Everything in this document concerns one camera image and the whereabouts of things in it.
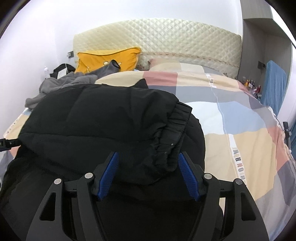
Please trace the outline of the grey wardrobe cabinet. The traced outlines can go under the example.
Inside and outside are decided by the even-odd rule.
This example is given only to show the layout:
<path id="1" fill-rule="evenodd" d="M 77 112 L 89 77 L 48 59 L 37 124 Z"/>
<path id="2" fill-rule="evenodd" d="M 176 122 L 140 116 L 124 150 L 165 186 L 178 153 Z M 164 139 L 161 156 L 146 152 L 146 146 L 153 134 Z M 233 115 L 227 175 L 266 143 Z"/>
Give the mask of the grey wardrobe cabinet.
<path id="1" fill-rule="evenodd" d="M 242 55 L 238 80 L 252 79 L 263 90 L 266 65 L 272 60 L 287 74 L 287 86 L 292 68 L 292 42 L 276 23 L 266 1 L 241 1 Z"/>

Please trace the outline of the cream quilted headboard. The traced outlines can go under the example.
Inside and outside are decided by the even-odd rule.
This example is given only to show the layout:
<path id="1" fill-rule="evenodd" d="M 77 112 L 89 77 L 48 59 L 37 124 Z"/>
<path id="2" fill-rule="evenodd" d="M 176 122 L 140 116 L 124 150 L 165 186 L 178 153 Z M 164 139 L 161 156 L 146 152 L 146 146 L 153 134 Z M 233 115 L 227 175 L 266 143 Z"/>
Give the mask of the cream quilted headboard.
<path id="1" fill-rule="evenodd" d="M 215 69 L 230 78 L 239 71 L 241 36 L 205 23 L 176 19 L 128 20 L 79 33 L 73 39 L 79 52 L 139 47 L 137 69 L 148 70 L 152 58 L 174 59 Z"/>

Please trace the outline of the black bag on nightstand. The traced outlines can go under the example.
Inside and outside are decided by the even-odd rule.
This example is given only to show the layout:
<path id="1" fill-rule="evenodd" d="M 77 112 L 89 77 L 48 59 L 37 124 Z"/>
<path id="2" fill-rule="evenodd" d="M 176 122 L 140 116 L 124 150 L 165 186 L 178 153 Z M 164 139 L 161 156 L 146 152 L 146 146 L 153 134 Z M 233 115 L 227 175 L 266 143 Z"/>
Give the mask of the black bag on nightstand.
<path id="1" fill-rule="evenodd" d="M 70 72 L 75 72 L 75 70 L 76 69 L 72 65 L 63 63 L 54 69 L 52 73 L 50 73 L 50 77 L 59 79 Z"/>

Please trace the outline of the wall power socket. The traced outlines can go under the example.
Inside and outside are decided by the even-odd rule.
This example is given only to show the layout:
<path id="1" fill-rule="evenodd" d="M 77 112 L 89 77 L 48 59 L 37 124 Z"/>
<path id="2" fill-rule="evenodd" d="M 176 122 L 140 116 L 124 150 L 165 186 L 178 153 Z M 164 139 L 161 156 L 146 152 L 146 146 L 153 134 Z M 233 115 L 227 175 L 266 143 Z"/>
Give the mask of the wall power socket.
<path id="1" fill-rule="evenodd" d="M 67 54 L 67 56 L 68 56 L 68 58 L 72 58 L 72 57 L 74 57 L 74 52 L 72 51 L 72 52 L 69 52 L 68 54 Z"/>

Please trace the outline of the white plastic bottle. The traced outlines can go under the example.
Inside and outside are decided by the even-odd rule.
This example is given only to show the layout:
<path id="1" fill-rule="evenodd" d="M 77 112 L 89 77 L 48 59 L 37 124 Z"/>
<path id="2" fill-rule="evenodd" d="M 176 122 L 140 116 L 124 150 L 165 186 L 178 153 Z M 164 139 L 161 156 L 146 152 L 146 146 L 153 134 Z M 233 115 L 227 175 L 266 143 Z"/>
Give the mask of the white plastic bottle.
<path id="1" fill-rule="evenodd" d="M 45 67 L 45 68 L 44 68 L 44 73 L 45 73 L 45 78 L 46 78 L 46 79 L 47 79 L 47 78 L 50 78 L 50 72 L 49 72 L 48 67 Z"/>

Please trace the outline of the yellow pillow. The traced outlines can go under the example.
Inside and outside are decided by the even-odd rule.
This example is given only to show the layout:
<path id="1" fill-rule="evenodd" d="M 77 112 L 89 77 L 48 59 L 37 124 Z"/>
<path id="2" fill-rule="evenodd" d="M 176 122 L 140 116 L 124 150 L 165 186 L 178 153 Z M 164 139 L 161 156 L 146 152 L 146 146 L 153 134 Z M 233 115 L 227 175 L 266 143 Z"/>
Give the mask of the yellow pillow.
<path id="1" fill-rule="evenodd" d="M 132 71 L 136 68 L 142 50 L 140 47 L 131 47 L 122 50 L 93 50 L 78 52 L 78 66 L 76 72 L 90 73 L 100 67 L 106 66 L 115 60 L 120 71 Z"/>

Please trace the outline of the bottles on side shelf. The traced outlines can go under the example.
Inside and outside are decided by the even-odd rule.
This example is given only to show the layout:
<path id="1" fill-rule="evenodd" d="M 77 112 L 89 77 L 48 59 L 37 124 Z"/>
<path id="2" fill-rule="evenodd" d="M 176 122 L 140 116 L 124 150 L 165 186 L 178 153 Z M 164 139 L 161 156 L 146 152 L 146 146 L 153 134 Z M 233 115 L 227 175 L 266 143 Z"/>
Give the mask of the bottles on side shelf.
<path id="1" fill-rule="evenodd" d="M 256 85 L 254 80 L 246 79 L 245 76 L 243 76 L 243 78 L 242 78 L 242 83 L 245 86 L 245 88 L 247 89 L 249 94 L 251 94 L 256 99 L 260 99 L 260 97 L 261 97 L 261 94 L 260 94 L 261 86 L 260 85 Z"/>

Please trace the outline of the grey fleece garment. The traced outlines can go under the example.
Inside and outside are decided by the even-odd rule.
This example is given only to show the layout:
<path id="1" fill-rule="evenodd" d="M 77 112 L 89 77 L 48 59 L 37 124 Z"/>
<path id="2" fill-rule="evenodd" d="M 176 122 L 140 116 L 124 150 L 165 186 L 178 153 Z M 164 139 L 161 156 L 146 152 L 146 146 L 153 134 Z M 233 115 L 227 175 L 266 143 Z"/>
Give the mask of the grey fleece garment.
<path id="1" fill-rule="evenodd" d="M 111 60 L 107 65 L 89 73 L 70 72 L 58 79 L 53 77 L 47 78 L 41 83 L 39 94 L 33 98 L 26 99 L 25 107 L 34 109 L 47 94 L 53 91 L 73 85 L 95 84 L 96 80 L 113 73 L 118 73 L 120 70 L 120 65 L 115 60 Z"/>

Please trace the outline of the black puffer jacket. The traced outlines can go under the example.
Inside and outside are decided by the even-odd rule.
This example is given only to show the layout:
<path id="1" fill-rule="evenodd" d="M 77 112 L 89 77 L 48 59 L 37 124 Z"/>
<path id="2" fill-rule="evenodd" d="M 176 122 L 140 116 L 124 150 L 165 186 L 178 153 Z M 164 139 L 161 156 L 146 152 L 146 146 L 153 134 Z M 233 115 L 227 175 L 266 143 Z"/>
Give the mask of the black puffer jacket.
<path id="1" fill-rule="evenodd" d="M 23 125 L 1 189 L 1 240 L 25 240 L 49 186 L 94 170 L 111 152 L 119 170 L 98 203 L 110 240 L 185 240 L 196 212 L 178 167 L 205 165 L 192 109 L 141 79 L 131 87 L 79 84 L 48 94 Z"/>

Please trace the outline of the pink patterned pillow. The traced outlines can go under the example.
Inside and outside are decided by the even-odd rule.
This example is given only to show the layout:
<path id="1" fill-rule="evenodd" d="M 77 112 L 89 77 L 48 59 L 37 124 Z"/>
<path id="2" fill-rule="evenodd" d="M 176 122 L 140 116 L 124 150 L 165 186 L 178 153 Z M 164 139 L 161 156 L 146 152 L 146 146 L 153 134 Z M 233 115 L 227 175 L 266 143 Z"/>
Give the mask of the pink patterned pillow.
<path id="1" fill-rule="evenodd" d="M 150 71 L 181 70 L 181 64 L 177 60 L 165 58 L 153 58 L 149 60 Z"/>

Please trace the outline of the patchwork checked duvet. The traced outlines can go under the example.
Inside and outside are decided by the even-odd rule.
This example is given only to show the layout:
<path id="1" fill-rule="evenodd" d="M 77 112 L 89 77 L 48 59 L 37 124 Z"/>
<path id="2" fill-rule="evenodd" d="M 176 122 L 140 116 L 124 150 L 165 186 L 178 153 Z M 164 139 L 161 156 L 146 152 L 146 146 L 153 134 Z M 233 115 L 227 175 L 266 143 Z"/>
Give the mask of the patchwork checked duvet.
<path id="1" fill-rule="evenodd" d="M 141 79 L 148 88 L 169 92 L 192 109 L 205 139 L 201 169 L 219 180 L 241 179 L 263 218 L 268 240 L 288 239 L 287 229 L 293 226 L 295 215 L 295 160 L 273 109 L 251 96 L 237 80 L 212 73 L 127 71 L 95 84 L 131 87 Z M 106 202 L 112 184 L 96 205 Z M 97 210 L 106 233 L 103 213 Z"/>

